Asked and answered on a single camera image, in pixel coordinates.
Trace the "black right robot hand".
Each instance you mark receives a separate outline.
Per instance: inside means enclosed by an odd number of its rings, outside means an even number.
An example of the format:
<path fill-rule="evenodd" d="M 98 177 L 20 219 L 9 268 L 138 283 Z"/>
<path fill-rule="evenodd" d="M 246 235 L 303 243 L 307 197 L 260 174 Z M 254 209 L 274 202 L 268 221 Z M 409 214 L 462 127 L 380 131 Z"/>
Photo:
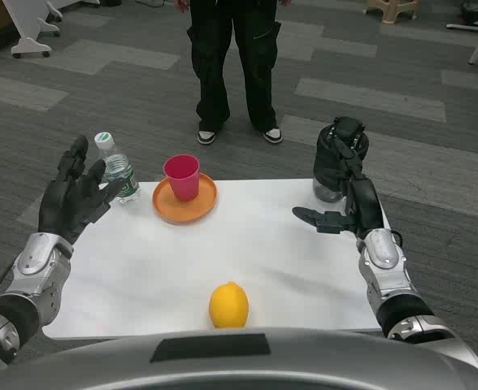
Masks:
<path fill-rule="evenodd" d="M 355 149 L 334 136 L 319 142 L 315 163 L 316 179 L 331 184 L 331 190 L 345 198 L 345 211 L 325 211 L 296 206 L 293 214 L 310 224 L 318 233 L 353 232 L 364 238 L 371 230 L 384 226 L 383 213 L 372 181 L 363 173 L 363 164 Z"/>

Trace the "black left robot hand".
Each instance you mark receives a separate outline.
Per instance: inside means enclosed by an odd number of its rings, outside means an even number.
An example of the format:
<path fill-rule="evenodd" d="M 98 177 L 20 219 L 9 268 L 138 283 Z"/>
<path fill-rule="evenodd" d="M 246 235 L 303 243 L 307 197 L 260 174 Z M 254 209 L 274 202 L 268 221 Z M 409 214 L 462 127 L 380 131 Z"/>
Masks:
<path fill-rule="evenodd" d="M 122 180 L 100 187 L 106 170 L 102 159 L 85 170 L 89 142 L 78 136 L 58 164 L 58 173 L 41 200 L 38 231 L 61 236 L 73 245 L 85 228 L 109 209 L 124 186 Z"/>

